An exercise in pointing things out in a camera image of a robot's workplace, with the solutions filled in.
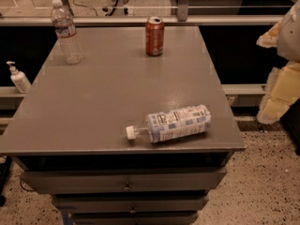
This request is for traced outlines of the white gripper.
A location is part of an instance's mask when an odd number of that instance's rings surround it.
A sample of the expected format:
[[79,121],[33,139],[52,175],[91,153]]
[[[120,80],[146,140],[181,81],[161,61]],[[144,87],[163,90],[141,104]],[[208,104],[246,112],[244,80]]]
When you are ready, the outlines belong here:
[[281,22],[259,36],[256,44],[277,48],[279,56],[290,60],[283,68],[273,67],[267,79],[257,120],[269,125],[278,121],[300,98],[300,63],[297,63],[300,61],[300,0]]

